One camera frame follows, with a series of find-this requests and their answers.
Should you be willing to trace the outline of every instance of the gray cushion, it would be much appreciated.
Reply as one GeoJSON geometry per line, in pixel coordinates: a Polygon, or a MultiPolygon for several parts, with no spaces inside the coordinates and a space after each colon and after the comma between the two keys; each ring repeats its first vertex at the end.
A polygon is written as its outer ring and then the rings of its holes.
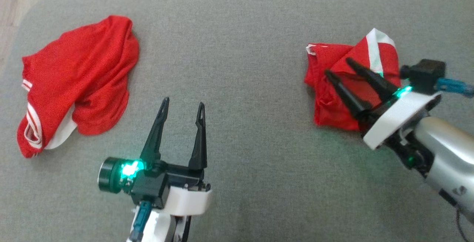
{"type": "MultiPolygon", "coordinates": [[[[44,0],[19,28],[0,80],[1,240],[124,241],[131,198],[100,192],[107,156],[137,158],[164,97],[161,154],[186,165],[198,103],[206,104],[212,207],[190,242],[460,242],[454,209],[386,149],[313,124],[303,83],[307,43],[355,44],[372,28],[400,64],[443,60],[474,82],[474,0],[44,0]],[[21,57],[61,33],[121,14],[134,21],[140,59],[130,99],[110,131],[24,159],[21,57]]],[[[472,100],[444,95],[433,114],[473,133],[472,100]]]]}

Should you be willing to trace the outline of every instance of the red cloth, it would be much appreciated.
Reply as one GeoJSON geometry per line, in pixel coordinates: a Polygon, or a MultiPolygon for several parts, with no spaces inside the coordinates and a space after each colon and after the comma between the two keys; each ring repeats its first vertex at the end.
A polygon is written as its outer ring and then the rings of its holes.
{"type": "Polygon", "coordinates": [[[131,30],[130,19],[109,16],[23,57],[28,105],[17,140],[26,158],[40,153],[54,136],[67,138],[76,125],[81,134],[96,135],[119,121],[128,102],[127,74],[138,60],[131,30]],[[62,122],[69,128],[56,134],[62,122]]]}
{"type": "Polygon", "coordinates": [[[372,105],[381,101],[374,90],[347,65],[346,58],[383,74],[400,87],[398,56],[393,41],[375,28],[355,46],[312,43],[308,51],[308,71],[304,82],[315,90],[314,122],[345,130],[359,131],[357,121],[324,75],[326,69],[337,74],[352,92],[372,105]]]}

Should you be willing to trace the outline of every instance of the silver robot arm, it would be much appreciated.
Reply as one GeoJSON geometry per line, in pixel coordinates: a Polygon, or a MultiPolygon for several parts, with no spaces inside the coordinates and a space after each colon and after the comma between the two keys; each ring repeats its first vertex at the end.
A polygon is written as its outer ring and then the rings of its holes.
{"type": "Polygon", "coordinates": [[[436,117],[424,117],[415,138],[433,153],[426,183],[474,223],[474,137],[436,117]]]}
{"type": "Polygon", "coordinates": [[[472,98],[474,87],[444,78],[445,63],[440,61],[423,59],[412,67],[404,66],[401,78],[410,80],[404,88],[350,58],[346,61],[381,100],[372,107],[344,86],[337,75],[325,71],[359,122],[364,142],[371,149],[388,146],[406,168],[419,171],[428,185],[474,223],[474,137],[429,114],[440,102],[439,91],[472,98]]]}

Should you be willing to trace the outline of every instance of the cable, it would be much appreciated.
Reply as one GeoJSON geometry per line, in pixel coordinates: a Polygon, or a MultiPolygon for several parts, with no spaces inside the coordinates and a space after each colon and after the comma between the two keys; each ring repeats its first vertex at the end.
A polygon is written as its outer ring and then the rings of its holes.
{"type": "Polygon", "coordinates": [[[458,80],[450,80],[444,77],[440,77],[436,82],[435,88],[439,91],[459,93],[467,98],[474,97],[474,85],[469,85],[458,80]]]}
{"type": "Polygon", "coordinates": [[[457,206],[457,208],[456,208],[456,226],[457,226],[457,230],[459,231],[459,234],[464,239],[464,241],[470,242],[469,240],[467,240],[467,237],[466,237],[466,235],[464,235],[464,231],[461,228],[460,216],[461,216],[461,208],[459,206],[457,206]]]}

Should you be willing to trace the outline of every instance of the robotic arm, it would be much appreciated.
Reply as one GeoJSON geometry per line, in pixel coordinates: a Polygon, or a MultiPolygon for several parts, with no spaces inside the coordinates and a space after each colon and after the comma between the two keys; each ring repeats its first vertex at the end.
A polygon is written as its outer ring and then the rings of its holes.
{"type": "Polygon", "coordinates": [[[161,161],[160,144],[170,99],[163,100],[140,159],[108,157],[100,167],[101,191],[132,197],[137,206],[127,242],[186,242],[193,215],[210,205],[212,190],[204,183],[207,167],[206,115],[200,103],[198,131],[188,166],[161,161]]]}
{"type": "Polygon", "coordinates": [[[409,79],[410,85],[401,89],[354,60],[346,61],[381,100],[372,108],[337,75],[325,71],[359,122],[364,142],[371,149],[388,146],[406,168],[417,170],[428,185],[474,223],[474,137],[429,114],[440,102],[439,90],[472,98],[474,88],[444,78],[445,63],[440,61],[424,59],[412,67],[404,66],[401,78],[409,79]]]}

